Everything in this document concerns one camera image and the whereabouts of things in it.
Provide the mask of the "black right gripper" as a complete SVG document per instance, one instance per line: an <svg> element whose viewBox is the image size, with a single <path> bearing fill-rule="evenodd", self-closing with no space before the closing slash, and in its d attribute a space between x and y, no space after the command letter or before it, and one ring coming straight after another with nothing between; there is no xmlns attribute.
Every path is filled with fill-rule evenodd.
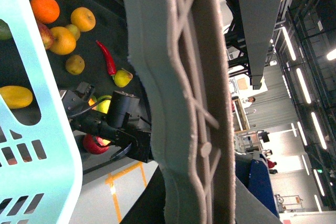
<svg viewBox="0 0 336 224"><path fill-rule="evenodd" d="M72 118L88 106L90 98L96 91L95 87L87 82L80 82L76 87L60 89L59 94L62 100L67 118Z"/></svg>

